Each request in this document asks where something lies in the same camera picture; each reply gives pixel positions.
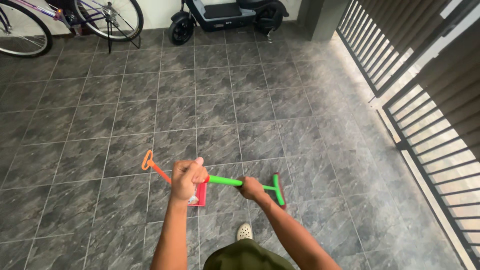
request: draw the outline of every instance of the bicycle tire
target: bicycle tire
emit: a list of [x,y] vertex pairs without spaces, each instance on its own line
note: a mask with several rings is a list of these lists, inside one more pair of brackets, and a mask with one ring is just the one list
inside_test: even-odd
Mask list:
[[[110,36],[110,39],[113,40],[113,41],[130,41],[130,40],[133,40],[135,39],[139,34],[140,32],[142,31],[143,27],[144,27],[144,14],[142,13],[142,10],[140,9],[140,5],[137,3],[136,0],[129,0],[133,7],[135,8],[135,11],[137,12],[137,16],[138,16],[138,28],[137,30],[132,34],[130,35],[129,37],[121,37],[121,38],[118,38],[118,37],[113,37],[113,36]],[[72,10],[73,10],[73,13],[75,14],[75,16],[77,16],[77,18],[81,19],[81,20],[85,20],[84,19],[84,16],[82,15],[82,13],[80,12],[80,10],[78,9],[78,5],[77,5],[77,2],[78,0],[72,0],[71,1],[71,5],[72,5]],[[92,30],[92,32],[101,37],[101,38],[104,38],[104,39],[108,39],[107,35],[105,33],[102,32],[99,33],[99,29],[94,27],[91,23],[84,23],[90,30]]]
[[47,37],[47,46],[42,51],[40,51],[38,53],[29,54],[29,55],[19,55],[19,54],[8,53],[8,52],[0,50],[1,54],[15,56],[15,57],[21,57],[21,58],[34,58],[34,57],[39,57],[39,56],[45,55],[46,53],[48,53],[52,49],[52,46],[53,46],[52,33],[50,32],[48,27],[45,25],[45,23],[42,22],[42,20],[40,20],[35,14],[33,14],[31,11],[22,7],[19,4],[16,4],[16,3],[8,1],[8,0],[0,0],[0,3],[4,4],[6,6],[10,6],[10,7],[22,12],[23,14],[27,15],[28,17],[30,17],[32,20],[34,20],[38,24],[38,26],[40,26],[42,31],[45,33],[45,36]]

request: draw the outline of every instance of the foot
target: foot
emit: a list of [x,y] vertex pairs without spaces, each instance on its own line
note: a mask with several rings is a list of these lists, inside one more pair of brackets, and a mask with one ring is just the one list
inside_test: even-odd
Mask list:
[[242,224],[239,230],[237,231],[237,241],[245,238],[253,240],[252,228],[248,223]]

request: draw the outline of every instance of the gray tile floor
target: gray tile floor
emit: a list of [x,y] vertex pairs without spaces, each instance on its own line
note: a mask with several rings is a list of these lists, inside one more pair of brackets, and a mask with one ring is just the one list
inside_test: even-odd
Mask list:
[[[460,269],[341,41],[288,23],[273,39],[197,29],[174,47],[145,30],[141,50],[81,37],[0,58],[0,268],[148,269],[169,194],[140,168],[153,149],[164,170],[202,156],[212,175],[280,172],[288,213],[344,269]],[[232,187],[188,217],[189,269],[244,222],[292,261]]]

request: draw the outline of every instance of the bicycle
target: bicycle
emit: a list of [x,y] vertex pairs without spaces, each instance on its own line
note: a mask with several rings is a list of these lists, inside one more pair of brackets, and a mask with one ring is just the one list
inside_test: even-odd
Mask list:
[[77,33],[80,25],[86,25],[95,35],[108,40],[109,51],[112,41],[132,42],[144,25],[136,0],[69,0],[72,10],[52,5],[55,10],[45,9],[25,0],[0,0],[0,53],[33,58],[52,48],[53,36],[47,26],[20,4],[63,22],[69,29],[77,28]]

